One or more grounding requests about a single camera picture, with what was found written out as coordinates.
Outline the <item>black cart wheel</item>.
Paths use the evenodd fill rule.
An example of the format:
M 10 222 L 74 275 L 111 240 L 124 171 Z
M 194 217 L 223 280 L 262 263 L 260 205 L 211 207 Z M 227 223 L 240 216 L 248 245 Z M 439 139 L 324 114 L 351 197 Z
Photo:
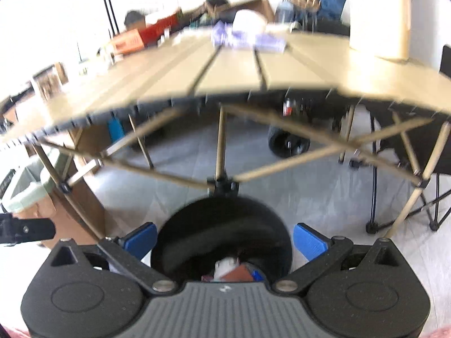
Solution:
M 268 147 L 275 156 L 287 159 L 306 153 L 310 147 L 310 139 L 271 126 L 268 132 Z

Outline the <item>clear jar with snacks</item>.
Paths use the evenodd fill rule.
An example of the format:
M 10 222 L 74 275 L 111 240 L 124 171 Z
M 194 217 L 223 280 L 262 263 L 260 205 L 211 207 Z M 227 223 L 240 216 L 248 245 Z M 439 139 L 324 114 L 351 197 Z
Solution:
M 64 68 L 56 63 L 34 74 L 30 82 L 35 93 L 47 101 L 62 92 L 62 86 L 67 82 L 67 77 Z

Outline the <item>blue tissue pack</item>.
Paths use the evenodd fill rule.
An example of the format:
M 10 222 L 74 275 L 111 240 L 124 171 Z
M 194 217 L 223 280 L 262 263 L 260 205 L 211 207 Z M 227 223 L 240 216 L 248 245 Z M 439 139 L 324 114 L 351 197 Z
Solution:
M 264 282 L 264 280 L 265 280 L 264 275 L 257 269 L 251 270 L 251 276 L 252 276 L 254 282 Z

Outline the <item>white and yellow plush alpaca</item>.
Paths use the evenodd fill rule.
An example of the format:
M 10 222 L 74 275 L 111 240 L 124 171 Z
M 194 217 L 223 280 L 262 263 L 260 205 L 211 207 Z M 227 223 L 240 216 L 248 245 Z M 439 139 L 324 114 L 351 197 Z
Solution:
M 226 257 L 221 259 L 215 263 L 215 269 L 213 277 L 214 279 L 221 279 L 223 276 L 227 275 L 237 267 L 239 267 L 240 263 L 237 258 Z

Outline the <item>cardboard box with green liner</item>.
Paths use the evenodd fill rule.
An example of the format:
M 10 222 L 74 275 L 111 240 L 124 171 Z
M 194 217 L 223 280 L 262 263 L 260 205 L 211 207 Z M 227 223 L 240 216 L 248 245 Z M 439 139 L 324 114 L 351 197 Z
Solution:
M 85 181 L 77 183 L 72 196 L 92 223 L 92 232 L 105 236 L 105 209 Z M 1 203 L 6 211 L 20 219 L 49 218 L 54 222 L 56 235 L 42 244 L 52 249 L 61 239 L 74 239 L 78 244 L 93 244 L 93 233 L 77 222 L 78 214 L 60 193 L 40 158 L 32 156 L 18 168 L 7 187 Z

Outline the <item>cream thermos jug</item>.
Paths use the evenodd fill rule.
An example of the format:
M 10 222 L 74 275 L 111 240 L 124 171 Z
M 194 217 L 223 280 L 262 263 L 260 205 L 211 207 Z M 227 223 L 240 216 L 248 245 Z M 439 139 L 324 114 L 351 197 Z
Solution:
M 412 0 L 350 0 L 352 49 L 390 61 L 409 58 Z

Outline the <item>pink scrubbing sponge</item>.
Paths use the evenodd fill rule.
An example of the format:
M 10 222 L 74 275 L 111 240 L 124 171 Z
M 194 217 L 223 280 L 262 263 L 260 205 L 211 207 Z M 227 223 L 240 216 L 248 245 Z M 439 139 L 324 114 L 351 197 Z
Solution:
M 253 282 L 254 278 L 246 265 L 239 265 L 220 278 L 223 282 Z

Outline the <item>black round trash bin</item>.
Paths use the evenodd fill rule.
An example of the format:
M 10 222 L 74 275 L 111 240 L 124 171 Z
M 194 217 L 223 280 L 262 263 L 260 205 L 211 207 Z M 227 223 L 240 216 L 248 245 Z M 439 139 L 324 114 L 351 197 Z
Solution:
M 227 257 L 256 266 L 273 283 L 291 271 L 288 229 L 274 210 L 253 198 L 201 198 L 161 227 L 151 267 L 182 284 L 199 281 Z

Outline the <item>orange cardboard box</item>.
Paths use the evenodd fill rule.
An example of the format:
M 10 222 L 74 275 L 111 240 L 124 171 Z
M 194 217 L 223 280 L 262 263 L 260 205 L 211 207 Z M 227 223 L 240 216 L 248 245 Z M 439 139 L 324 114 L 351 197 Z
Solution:
M 173 14 L 157 20 L 152 25 L 146 25 L 144 28 L 135 28 L 115 36 L 110 44 L 113 54 L 130 54 L 145 49 L 149 44 L 156 43 L 165 31 L 178 23 L 178 15 Z

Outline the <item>black folding chair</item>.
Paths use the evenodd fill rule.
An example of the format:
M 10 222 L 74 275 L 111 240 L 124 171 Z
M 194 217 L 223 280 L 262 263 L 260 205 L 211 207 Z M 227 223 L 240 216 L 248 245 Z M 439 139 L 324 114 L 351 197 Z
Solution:
M 394 137 L 389 137 L 380 141 L 379 144 L 372 144 L 372 152 L 379 154 L 384 150 L 394 150 L 397 158 L 399 159 L 399 166 L 408 170 L 412 170 L 415 175 L 423 175 L 426 169 L 427 162 L 433 152 L 436 141 L 434 136 L 439 134 L 441 125 L 432 122 L 423 127 L 418 127 L 410 130 L 407 133 L 401 133 Z M 443 148 L 443 151 L 438 159 L 434 171 L 431 175 L 436 179 L 436 198 L 428 201 L 424 194 L 420 194 L 419 198 L 423 202 L 423 205 L 417 209 L 411 209 L 408 217 L 419 214 L 421 211 L 426 211 L 429 218 L 429 227 L 432 231 L 439 230 L 443 222 L 450 216 L 450 212 L 447 211 L 444 216 L 439 217 L 439 202 L 444 198 L 450 196 L 450 192 L 440 192 L 440 177 L 441 175 L 450 174 L 450 142 L 447 142 Z M 369 222 L 365 225 L 366 232 L 368 234 L 376 234 L 377 232 L 389 228 L 392 226 L 392 222 L 389 221 L 386 224 L 378 224 L 375 220 L 376 215 L 376 203 L 377 203 L 377 187 L 378 187 L 378 169 L 373 168 L 372 174 L 372 208 L 370 212 Z

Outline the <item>tan folding slatted table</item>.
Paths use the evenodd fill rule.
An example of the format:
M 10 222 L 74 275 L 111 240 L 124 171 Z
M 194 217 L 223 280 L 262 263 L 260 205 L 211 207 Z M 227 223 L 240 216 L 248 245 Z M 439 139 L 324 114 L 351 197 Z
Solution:
M 249 117 L 321 144 L 311 154 L 239 174 L 234 178 L 237 183 L 344 152 L 353 152 L 409 180 L 415 189 L 388 230 L 389 236 L 394 235 L 420 198 L 450 138 L 450 80 L 413 61 L 397 63 L 354 50 L 347 37 L 296 33 L 285 39 L 285 51 L 273 54 L 213 46 L 206 31 L 176 37 L 117 63 L 103 77 L 80 84 L 73 93 L 45 102 L 29 119 L 6 131 L 1 145 L 30 144 L 40 153 L 49 145 L 49 137 L 59 131 L 149 112 L 150 120 L 102 152 L 92 154 L 91 161 L 186 187 L 211 189 L 212 182 L 133 166 L 114 159 L 114 155 L 189 110 L 212 104 L 219 107 L 221 116 Z M 392 114 L 407 113 L 409 119 L 350 139 L 258 108 L 258 103 L 283 94 L 308 92 L 319 100 L 344 100 L 351 106 L 382 105 Z M 366 143 L 404 135 L 429 124 L 438 124 L 439 133 L 422 172 L 398 168 L 364 149 Z

